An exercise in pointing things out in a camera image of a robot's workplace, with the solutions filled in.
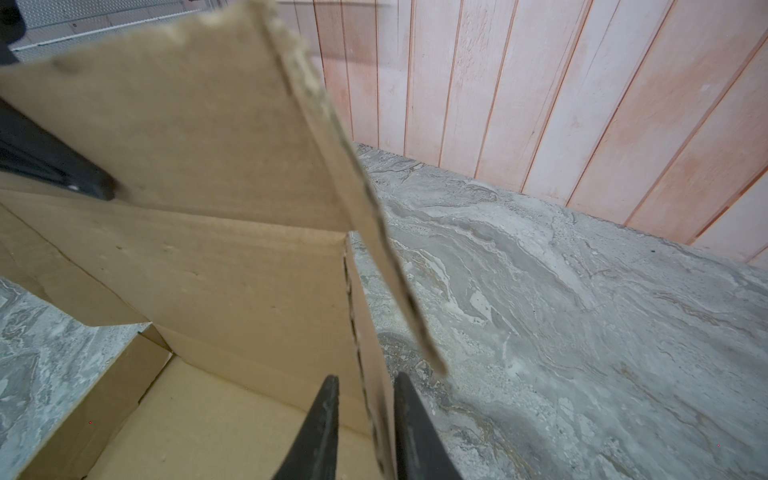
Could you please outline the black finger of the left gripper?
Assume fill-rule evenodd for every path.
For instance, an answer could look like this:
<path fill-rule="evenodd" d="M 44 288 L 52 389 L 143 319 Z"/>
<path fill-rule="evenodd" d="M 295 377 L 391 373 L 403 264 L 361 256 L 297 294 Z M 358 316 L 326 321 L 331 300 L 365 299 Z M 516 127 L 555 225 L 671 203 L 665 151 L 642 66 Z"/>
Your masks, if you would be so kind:
<path fill-rule="evenodd" d="M 1 171 L 103 201 L 115 180 L 84 156 L 1 100 Z"/>

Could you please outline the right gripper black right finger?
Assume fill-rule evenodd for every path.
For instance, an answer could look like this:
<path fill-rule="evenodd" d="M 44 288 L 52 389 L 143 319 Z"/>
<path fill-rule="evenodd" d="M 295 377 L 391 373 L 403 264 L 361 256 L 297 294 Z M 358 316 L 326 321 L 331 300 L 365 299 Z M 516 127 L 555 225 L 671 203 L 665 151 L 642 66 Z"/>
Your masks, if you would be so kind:
<path fill-rule="evenodd" d="M 394 425 L 400 480 L 461 480 L 405 372 L 394 379 Z"/>

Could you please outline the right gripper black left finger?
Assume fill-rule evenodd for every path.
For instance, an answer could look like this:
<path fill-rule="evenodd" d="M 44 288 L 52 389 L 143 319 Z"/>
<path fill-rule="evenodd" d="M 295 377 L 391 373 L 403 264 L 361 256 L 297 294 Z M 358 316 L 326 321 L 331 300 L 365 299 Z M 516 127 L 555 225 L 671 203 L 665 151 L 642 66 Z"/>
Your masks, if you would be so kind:
<path fill-rule="evenodd" d="M 273 480 L 334 480 L 339 439 L 339 378 L 328 375 Z"/>

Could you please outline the brown cardboard box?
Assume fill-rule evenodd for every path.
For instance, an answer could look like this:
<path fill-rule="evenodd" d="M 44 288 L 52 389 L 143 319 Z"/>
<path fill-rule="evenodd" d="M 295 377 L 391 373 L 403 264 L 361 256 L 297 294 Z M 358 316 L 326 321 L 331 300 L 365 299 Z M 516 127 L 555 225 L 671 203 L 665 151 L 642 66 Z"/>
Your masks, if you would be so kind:
<path fill-rule="evenodd" d="M 395 479 L 362 238 L 439 373 L 368 176 L 272 1 L 5 66 L 2 101 L 109 174 L 112 200 L 1 177 L 1 272 L 78 322 L 136 324 L 23 479 Z"/>

